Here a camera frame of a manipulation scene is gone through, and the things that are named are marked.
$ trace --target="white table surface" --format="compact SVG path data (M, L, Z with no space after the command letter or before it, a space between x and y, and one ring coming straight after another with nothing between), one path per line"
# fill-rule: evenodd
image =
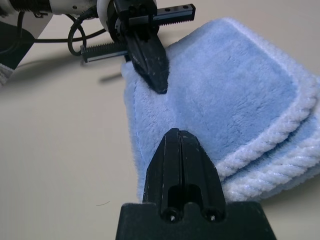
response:
M159 0L158 6L187 3ZM163 27L164 45L229 16L320 75L320 1L193 3L195 21ZM70 24L54 16L40 38L66 38ZM98 20L84 24L87 34L100 28ZM104 34L89 42L109 39ZM120 57L83 65L66 44L35 44L1 89L1 240L115 238L121 205L138 201L122 62ZM262 205L279 240L320 238L320 177Z

